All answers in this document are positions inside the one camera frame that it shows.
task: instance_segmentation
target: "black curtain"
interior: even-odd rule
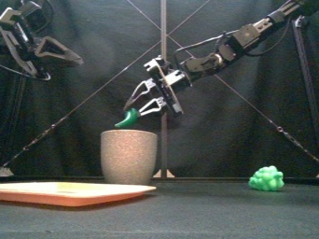
[[[168,60],[180,46],[259,21],[284,2],[167,1]],[[18,3],[1,1],[1,12]],[[100,176],[100,134],[122,120],[124,103],[149,78],[143,65],[160,55],[160,0],[50,0],[50,4],[52,23],[38,35],[56,38],[81,55],[84,64],[50,66],[49,82],[1,70],[1,162],[68,116],[9,168],[21,176]],[[317,33],[315,16],[311,20],[311,32]],[[255,52],[269,48],[281,35],[283,30]],[[191,53],[200,57],[213,49],[211,44]],[[188,57],[187,52],[179,55],[181,61]],[[9,56],[1,56],[1,64],[18,69]],[[184,115],[168,115],[167,120],[168,169],[175,176],[249,176],[267,165],[285,176],[317,175],[319,163],[268,121],[319,155],[291,28],[271,53],[243,57],[217,77],[196,81],[179,93],[179,102]],[[140,118],[132,129],[160,136],[160,117]]]

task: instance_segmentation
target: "speckled ceramic cup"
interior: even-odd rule
[[[148,185],[153,175],[157,136],[147,131],[101,133],[101,167],[109,184]]]

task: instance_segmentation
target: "plastic tray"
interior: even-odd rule
[[[92,184],[73,182],[32,182],[0,184],[0,200],[84,206],[102,204],[143,195],[156,187],[143,185]]]

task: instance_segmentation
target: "green pepper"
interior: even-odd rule
[[[139,111],[134,108],[130,108],[128,111],[124,112],[124,120],[118,122],[114,127],[116,128],[126,128],[134,124],[139,117]]]

